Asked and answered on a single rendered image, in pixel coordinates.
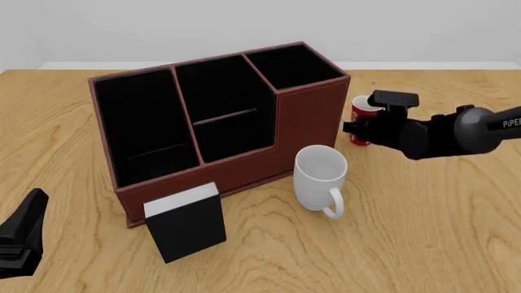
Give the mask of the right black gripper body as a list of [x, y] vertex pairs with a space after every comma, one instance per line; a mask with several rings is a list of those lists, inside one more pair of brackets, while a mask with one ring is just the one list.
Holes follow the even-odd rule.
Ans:
[[363, 116], [356, 121], [345, 121], [342, 130], [350, 133], [352, 143], [358, 146], [399, 146], [397, 124], [376, 116]]

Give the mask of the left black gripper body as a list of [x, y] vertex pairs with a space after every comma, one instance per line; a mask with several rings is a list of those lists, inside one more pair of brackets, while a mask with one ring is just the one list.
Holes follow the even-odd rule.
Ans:
[[0, 278], [34, 275], [43, 255], [42, 240], [14, 243], [0, 239]]

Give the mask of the red-brown desk caddy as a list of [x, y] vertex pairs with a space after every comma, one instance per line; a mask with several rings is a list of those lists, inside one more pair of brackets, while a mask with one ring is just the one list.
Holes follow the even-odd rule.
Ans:
[[291, 175], [302, 148], [335, 145], [350, 80], [303, 42], [91, 77], [127, 226], [208, 182], [227, 196]]

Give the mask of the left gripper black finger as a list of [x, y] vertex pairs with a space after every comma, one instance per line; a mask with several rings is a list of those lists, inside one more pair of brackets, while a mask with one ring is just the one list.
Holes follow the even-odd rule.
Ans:
[[43, 251], [42, 228], [49, 196], [34, 188], [19, 207], [0, 225], [0, 246], [21, 246]]

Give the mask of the white mug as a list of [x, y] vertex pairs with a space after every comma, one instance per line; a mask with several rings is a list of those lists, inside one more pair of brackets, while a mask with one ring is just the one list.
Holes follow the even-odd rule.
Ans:
[[344, 214], [340, 192], [348, 171], [348, 163], [335, 148], [313, 145], [296, 154], [293, 185], [300, 204], [314, 212], [324, 212], [330, 219]]

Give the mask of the black book with white pages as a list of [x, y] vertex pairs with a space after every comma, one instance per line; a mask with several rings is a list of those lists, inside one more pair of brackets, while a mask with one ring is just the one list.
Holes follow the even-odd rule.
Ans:
[[226, 241], [220, 192], [214, 182], [146, 202], [143, 209], [165, 263]]

